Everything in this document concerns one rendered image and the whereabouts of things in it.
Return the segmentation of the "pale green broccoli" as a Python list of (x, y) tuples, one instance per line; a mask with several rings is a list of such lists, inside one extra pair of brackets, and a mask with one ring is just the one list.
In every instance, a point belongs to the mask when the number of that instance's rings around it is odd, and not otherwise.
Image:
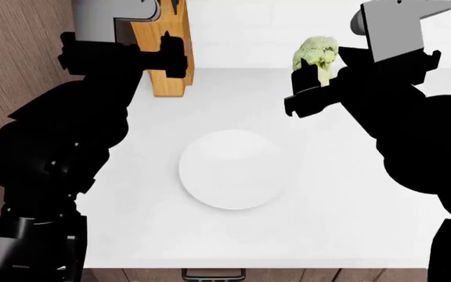
[(292, 59), (292, 70), (301, 69), (301, 61), (308, 65), (316, 65), (318, 80), (321, 86), (328, 86), (334, 77), (332, 63), (338, 56), (338, 44), (333, 37), (316, 36), (306, 39), (295, 52)]

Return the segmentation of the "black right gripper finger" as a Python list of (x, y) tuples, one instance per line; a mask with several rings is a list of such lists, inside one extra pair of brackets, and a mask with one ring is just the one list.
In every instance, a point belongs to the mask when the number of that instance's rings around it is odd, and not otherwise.
[(373, 67), (373, 55), (369, 49), (340, 46), (338, 55), (347, 67), (356, 70), (370, 70)]
[(309, 65), (306, 60), (301, 60), (301, 67), (291, 74), (293, 94), (298, 94), (308, 89), (320, 87), (318, 78), (318, 67)]

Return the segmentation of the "wooden knife block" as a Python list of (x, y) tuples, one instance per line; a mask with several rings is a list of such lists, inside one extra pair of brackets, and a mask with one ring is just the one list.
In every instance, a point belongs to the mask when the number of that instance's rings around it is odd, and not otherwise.
[(162, 70), (149, 70), (148, 74), (153, 85), (153, 94), (156, 97), (182, 97), (186, 86), (193, 84), (194, 58), (189, 17), (186, 0), (180, 0), (179, 11), (175, 15), (171, 0), (160, 0), (161, 15), (154, 22), (132, 22), (132, 30), (138, 46), (142, 51), (158, 51), (161, 37), (169, 31), (173, 37), (180, 37), (185, 44), (187, 56), (187, 71), (183, 79), (166, 77)]

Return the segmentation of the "white round plate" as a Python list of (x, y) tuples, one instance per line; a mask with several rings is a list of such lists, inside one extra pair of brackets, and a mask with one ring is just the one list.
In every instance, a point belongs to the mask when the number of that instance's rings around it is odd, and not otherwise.
[(258, 133), (216, 131), (183, 150), (179, 179), (203, 204), (245, 210), (269, 203), (288, 188), (289, 161), (281, 147)]

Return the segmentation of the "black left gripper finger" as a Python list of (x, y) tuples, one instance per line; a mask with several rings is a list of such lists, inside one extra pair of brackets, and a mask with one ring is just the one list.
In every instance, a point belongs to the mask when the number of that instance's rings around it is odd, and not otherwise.
[(76, 47), (76, 39), (74, 32), (63, 32), (60, 35), (60, 40), (63, 44), (62, 53), (58, 56), (63, 70), (74, 71), (76, 69), (74, 60), (74, 51)]
[(173, 37), (166, 31), (161, 37), (164, 70), (169, 78), (184, 78), (188, 67), (185, 44), (180, 37)]

